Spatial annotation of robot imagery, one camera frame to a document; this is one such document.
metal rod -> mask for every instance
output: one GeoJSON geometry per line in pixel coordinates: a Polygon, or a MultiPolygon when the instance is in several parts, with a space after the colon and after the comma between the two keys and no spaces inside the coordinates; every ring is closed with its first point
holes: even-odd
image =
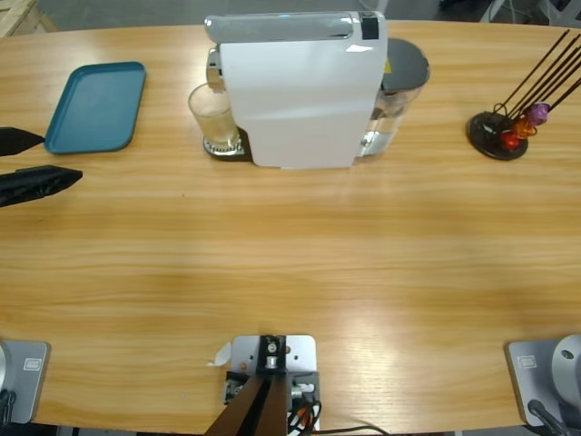
{"type": "Polygon", "coordinates": [[[579,85],[581,85],[581,78],[580,78],[580,79],[577,79],[577,81],[576,81],[574,84],[572,84],[572,85],[569,87],[569,89],[567,89],[567,90],[565,91],[565,93],[564,93],[563,95],[561,95],[561,96],[560,96],[560,97],[559,97],[559,98],[556,100],[556,102],[555,102],[555,103],[554,103],[554,104],[551,106],[551,108],[550,108],[548,111],[549,111],[549,112],[552,112],[552,111],[554,111],[554,110],[555,110],[555,108],[556,108],[557,106],[559,106],[559,104],[560,104],[560,103],[561,103],[563,100],[565,100],[565,99],[566,99],[566,98],[567,98],[567,97],[568,97],[568,96],[569,96],[571,93],[573,93],[573,91],[575,91],[579,85]]]}
{"type": "Polygon", "coordinates": [[[579,69],[581,62],[576,62],[579,60],[579,58],[581,58],[581,52],[575,56],[575,59],[573,59],[571,65],[566,70],[562,71],[561,74],[553,81],[553,83],[549,86],[548,91],[545,91],[545,93],[539,97],[539,102],[545,102],[557,89],[563,85],[564,82],[566,82],[569,77],[571,77],[571,75],[573,75],[575,71],[579,69]]]}
{"type": "Polygon", "coordinates": [[[551,53],[553,53],[553,50],[555,50],[555,48],[561,43],[561,41],[563,41],[563,39],[565,38],[565,36],[567,36],[568,33],[569,33],[569,29],[567,29],[565,32],[563,32],[563,34],[561,34],[561,36],[558,37],[558,39],[555,41],[553,46],[548,49],[548,52],[541,58],[540,61],[538,61],[537,65],[535,65],[535,67],[531,70],[531,72],[528,74],[528,76],[525,77],[525,79],[517,86],[517,89],[515,89],[512,92],[512,94],[508,96],[508,99],[505,100],[505,102],[502,104],[502,106],[507,105],[507,103],[510,101],[510,99],[512,97],[514,97],[514,95],[518,92],[518,90],[520,88],[522,88],[523,84],[525,84],[525,82],[530,78],[530,76],[535,73],[535,71],[538,69],[538,67],[541,66],[541,64],[543,64],[543,62],[545,62],[545,60],[549,57],[549,55],[551,53]]]}
{"type": "Polygon", "coordinates": [[[560,77],[562,75],[563,72],[565,72],[567,70],[567,68],[569,68],[569,66],[571,65],[569,63],[569,61],[571,60],[571,58],[579,51],[579,48],[576,48],[575,50],[573,50],[569,56],[566,57],[566,59],[559,64],[555,71],[553,73],[551,73],[549,75],[549,77],[545,80],[545,82],[543,82],[534,93],[532,93],[524,103],[522,103],[522,105],[520,105],[517,109],[517,111],[514,113],[515,118],[518,118],[523,111],[525,111],[532,103],[534,102],[540,102],[542,101],[540,98],[541,94],[544,94],[548,88],[550,88],[550,86],[555,82],[551,82],[551,80],[555,77],[558,76],[560,77]]]}
{"type": "Polygon", "coordinates": [[[518,109],[518,107],[521,106],[521,104],[530,96],[530,94],[532,92],[537,91],[537,85],[543,80],[545,79],[545,77],[547,76],[547,74],[549,74],[551,72],[551,70],[553,69],[553,67],[561,60],[561,58],[565,55],[566,52],[569,51],[569,48],[571,48],[571,46],[576,42],[576,40],[579,39],[579,35],[577,35],[575,38],[573,38],[569,44],[566,45],[566,47],[563,49],[563,51],[561,52],[561,54],[559,56],[556,57],[556,59],[553,61],[553,63],[546,69],[546,71],[541,74],[541,76],[537,79],[537,81],[530,87],[530,89],[527,91],[527,93],[525,95],[523,95],[523,97],[518,101],[517,104],[515,104],[515,107],[513,107],[509,112],[508,112],[508,116],[512,117],[513,113],[516,111],[516,109],[518,109]]]}

teal tray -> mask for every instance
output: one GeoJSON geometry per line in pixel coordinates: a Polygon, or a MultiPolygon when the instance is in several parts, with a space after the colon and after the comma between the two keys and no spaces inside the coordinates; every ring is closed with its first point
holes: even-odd
{"type": "Polygon", "coordinates": [[[44,139],[53,154],[114,152],[133,137],[145,83],[139,62],[86,65],[66,82],[44,139]]]}

purple capsule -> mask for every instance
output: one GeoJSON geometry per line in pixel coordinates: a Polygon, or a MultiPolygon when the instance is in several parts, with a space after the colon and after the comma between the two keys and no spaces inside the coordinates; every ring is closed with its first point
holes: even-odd
{"type": "Polygon", "coordinates": [[[527,121],[532,125],[541,125],[547,122],[548,111],[551,108],[549,103],[535,103],[526,111],[527,121]]]}

white label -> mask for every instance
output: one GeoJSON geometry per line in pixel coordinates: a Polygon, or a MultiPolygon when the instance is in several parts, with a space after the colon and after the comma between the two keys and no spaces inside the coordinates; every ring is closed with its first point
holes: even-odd
{"type": "Polygon", "coordinates": [[[535,356],[518,356],[518,367],[524,370],[537,367],[537,359],[535,356]]]}
{"type": "Polygon", "coordinates": [[[31,357],[25,359],[25,371],[40,371],[42,367],[42,359],[33,359],[31,357]]]}

wooden table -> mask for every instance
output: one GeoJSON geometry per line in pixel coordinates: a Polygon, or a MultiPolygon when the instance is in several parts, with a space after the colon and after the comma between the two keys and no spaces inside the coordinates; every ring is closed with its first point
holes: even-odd
{"type": "Polygon", "coordinates": [[[391,23],[432,77],[379,158],[281,171],[205,154],[189,113],[201,27],[0,40],[0,120],[44,134],[83,64],[143,62],[118,153],[0,159],[0,173],[82,169],[76,186],[0,210],[0,336],[53,346],[40,422],[204,432],[240,334],[308,333],[326,428],[519,424],[503,346],[581,329],[579,94],[506,163],[467,142],[562,32],[391,23]]]}

